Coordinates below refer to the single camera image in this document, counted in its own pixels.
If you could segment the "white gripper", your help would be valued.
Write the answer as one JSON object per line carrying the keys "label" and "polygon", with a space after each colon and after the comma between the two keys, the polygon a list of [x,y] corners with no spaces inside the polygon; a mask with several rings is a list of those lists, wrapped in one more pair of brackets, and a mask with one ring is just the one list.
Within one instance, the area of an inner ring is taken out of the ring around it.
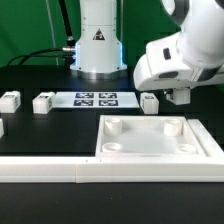
{"label": "white gripper", "polygon": [[139,91],[166,90],[166,99],[173,101],[173,90],[205,85],[224,84],[224,65],[210,79],[198,81],[202,69],[187,64],[177,50],[179,34],[149,42],[133,73]]}

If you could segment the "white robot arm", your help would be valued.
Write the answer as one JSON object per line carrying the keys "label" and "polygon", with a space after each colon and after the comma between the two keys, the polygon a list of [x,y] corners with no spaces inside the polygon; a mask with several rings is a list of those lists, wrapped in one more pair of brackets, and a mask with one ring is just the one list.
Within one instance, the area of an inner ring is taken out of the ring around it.
{"label": "white robot arm", "polygon": [[157,10],[178,29],[158,34],[159,15],[122,13],[120,0],[79,0],[81,35],[74,44],[72,72],[111,79],[127,69],[128,45],[142,45],[133,61],[136,90],[224,84],[224,0],[156,0]]}

